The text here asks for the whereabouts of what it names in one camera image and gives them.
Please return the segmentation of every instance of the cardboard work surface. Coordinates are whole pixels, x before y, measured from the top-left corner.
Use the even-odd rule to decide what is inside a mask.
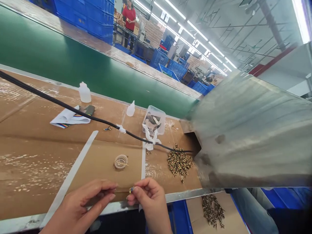
[[[71,106],[84,105],[77,90],[5,72]],[[136,108],[134,116],[128,117],[126,104],[99,96],[92,96],[90,104],[95,106],[95,117],[122,124],[131,133],[145,137],[142,121],[146,110]],[[63,110],[61,106],[3,79],[0,79],[0,109],[0,220],[46,213],[93,131],[99,131],[96,141],[142,148],[141,141],[117,129],[104,131],[108,126],[96,121],[65,129],[53,126],[50,121]],[[184,149],[194,150],[176,119],[166,118],[165,133],[159,139],[168,147],[173,148],[177,143]],[[184,184],[179,176],[173,176],[168,170],[168,152],[155,146],[151,154],[146,155],[146,176],[156,179],[166,193],[201,188],[195,166],[188,171]],[[96,168],[96,162],[89,163],[88,167]]]
[[[217,222],[217,229],[208,224],[207,219],[204,217],[204,211],[202,209],[202,198],[192,198],[186,200],[188,206],[188,214],[192,224],[194,234],[206,234],[206,233],[222,233],[222,234],[248,234],[246,225],[244,224],[241,216],[236,209],[236,206],[231,198],[230,194],[226,192],[219,192],[214,194],[218,199],[219,204],[225,210],[225,219],[222,223],[225,228],[220,227],[219,221]]]

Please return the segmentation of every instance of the pile of brass components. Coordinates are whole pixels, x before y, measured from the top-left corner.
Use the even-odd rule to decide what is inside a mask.
[[[202,208],[204,210],[204,217],[207,219],[209,225],[213,225],[217,229],[217,221],[219,220],[221,228],[224,228],[222,219],[224,219],[224,211],[218,203],[215,195],[202,196]]]
[[[174,147],[175,150],[182,151],[182,148],[179,148],[177,144]],[[168,168],[174,176],[178,173],[181,176],[181,183],[184,183],[183,177],[188,175],[188,170],[192,167],[193,159],[190,156],[187,156],[184,152],[174,152],[170,151],[168,154]]]

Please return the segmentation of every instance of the red shirt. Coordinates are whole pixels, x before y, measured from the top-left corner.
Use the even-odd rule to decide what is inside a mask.
[[[131,10],[129,10],[128,7],[125,7],[123,9],[123,16],[126,17],[126,28],[133,31],[136,23],[129,23],[127,21],[127,18],[131,21],[135,20],[136,19],[136,10],[134,8],[131,8]]]

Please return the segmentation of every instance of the white plastic squeeze bottle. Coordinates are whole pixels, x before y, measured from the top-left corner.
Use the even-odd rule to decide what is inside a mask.
[[[134,106],[134,101],[133,101],[131,105],[128,106],[126,114],[132,117],[134,115],[134,111],[135,111],[135,106]]]
[[[84,82],[80,83],[80,87],[78,88],[80,94],[80,100],[85,103],[91,102],[91,92],[90,89]]]

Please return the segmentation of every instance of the worker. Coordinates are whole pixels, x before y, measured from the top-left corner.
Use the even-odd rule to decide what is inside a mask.
[[[129,31],[133,32],[134,31],[134,26],[136,23],[136,10],[133,8],[132,5],[132,0],[127,0],[127,7],[123,9],[122,14],[120,15],[118,21],[122,19],[122,17],[126,18],[126,29]],[[130,36],[130,50],[133,50],[133,41],[134,37]],[[124,39],[124,46],[127,48],[128,47],[128,42],[129,42],[129,33],[125,32],[125,39]]]
[[[93,180],[69,193],[56,210],[41,234],[84,234],[104,208],[115,198],[117,183],[108,180]],[[100,200],[88,211],[87,202]],[[127,197],[130,206],[140,203],[150,233],[172,234],[164,189],[152,178],[134,184]]]
[[[208,78],[204,78],[204,81],[211,83],[214,80],[214,75],[209,76]]]

